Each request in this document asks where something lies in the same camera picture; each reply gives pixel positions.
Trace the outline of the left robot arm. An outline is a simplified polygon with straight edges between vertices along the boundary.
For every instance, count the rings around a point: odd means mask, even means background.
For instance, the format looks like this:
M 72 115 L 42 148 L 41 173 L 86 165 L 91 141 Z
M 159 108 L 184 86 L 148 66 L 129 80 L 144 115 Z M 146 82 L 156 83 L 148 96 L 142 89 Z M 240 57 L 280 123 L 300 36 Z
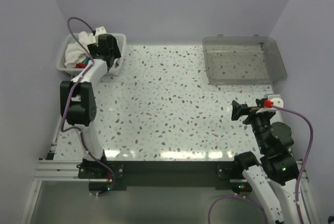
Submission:
M 82 165 L 90 166 L 96 178 L 105 177 L 109 171 L 103 148 L 98 141 L 94 120 L 97 114 L 93 87 L 121 58 L 117 39 L 109 33 L 96 36 L 88 45 L 91 60 L 72 80 L 60 84 L 61 131 L 78 131 L 83 148 Z

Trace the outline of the white towel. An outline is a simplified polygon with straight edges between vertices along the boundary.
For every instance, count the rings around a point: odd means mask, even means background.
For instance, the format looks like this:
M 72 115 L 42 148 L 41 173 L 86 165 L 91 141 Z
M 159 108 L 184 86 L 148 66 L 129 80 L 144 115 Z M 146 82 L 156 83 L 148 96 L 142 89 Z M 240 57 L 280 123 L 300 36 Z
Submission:
M 78 34 L 78 41 L 85 48 L 85 50 L 78 44 L 77 41 L 74 43 L 69 43 L 65 51 L 65 67 L 75 68 L 76 62 L 83 57 L 88 57 L 88 44 L 95 43 L 95 37 L 93 33 L 80 32 Z

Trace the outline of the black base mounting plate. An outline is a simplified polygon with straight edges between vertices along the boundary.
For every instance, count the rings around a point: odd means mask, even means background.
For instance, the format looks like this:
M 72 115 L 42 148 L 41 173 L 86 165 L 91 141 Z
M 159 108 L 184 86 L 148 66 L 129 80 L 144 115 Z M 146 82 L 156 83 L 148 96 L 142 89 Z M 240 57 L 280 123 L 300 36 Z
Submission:
M 89 181 L 89 191 L 106 193 L 128 187 L 213 187 L 250 193 L 241 176 L 230 176 L 232 161 L 82 161 L 78 178 Z

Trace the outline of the clear grey plastic bin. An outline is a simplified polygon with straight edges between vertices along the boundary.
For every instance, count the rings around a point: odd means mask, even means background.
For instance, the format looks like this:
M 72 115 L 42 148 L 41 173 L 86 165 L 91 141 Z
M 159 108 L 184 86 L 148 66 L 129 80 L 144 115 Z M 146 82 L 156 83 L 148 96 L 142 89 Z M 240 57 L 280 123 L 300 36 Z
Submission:
M 206 37 L 202 47 L 211 85 L 275 85 L 287 79 L 279 48 L 271 37 Z

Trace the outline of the aluminium frame rail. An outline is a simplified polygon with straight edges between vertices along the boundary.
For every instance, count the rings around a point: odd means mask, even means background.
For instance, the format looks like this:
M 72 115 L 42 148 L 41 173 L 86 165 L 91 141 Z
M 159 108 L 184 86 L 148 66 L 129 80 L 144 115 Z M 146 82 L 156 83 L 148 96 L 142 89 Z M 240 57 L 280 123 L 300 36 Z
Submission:
M 55 160 L 54 155 L 57 141 L 50 144 L 50 148 L 44 157 L 40 157 L 33 176 L 34 181 L 78 181 L 80 161 Z

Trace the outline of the colourful striped towel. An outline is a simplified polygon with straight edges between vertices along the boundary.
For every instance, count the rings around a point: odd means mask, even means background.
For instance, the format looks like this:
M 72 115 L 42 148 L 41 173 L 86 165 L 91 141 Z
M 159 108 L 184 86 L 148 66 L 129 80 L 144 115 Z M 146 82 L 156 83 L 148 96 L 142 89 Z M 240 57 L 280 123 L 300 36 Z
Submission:
M 83 69 L 83 68 L 86 68 L 87 65 L 93 61 L 94 58 L 89 58 L 89 57 L 83 57 L 83 58 L 80 58 L 76 64 L 75 64 L 75 68 L 79 68 L 79 69 Z

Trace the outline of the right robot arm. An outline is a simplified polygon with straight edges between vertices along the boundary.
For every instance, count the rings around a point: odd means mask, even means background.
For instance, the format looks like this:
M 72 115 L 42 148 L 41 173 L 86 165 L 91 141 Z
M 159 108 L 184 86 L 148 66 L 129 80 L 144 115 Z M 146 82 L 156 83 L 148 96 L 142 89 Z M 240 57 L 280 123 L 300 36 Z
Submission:
M 248 182 L 267 223 L 309 223 L 300 192 L 305 167 L 299 167 L 290 152 L 291 128 L 271 122 L 277 111 L 287 111 L 277 95 L 258 99 L 254 107 L 232 101 L 231 119 L 246 117 L 243 124 L 251 126 L 262 157 L 257 159 L 251 151 L 236 155 L 230 176 Z

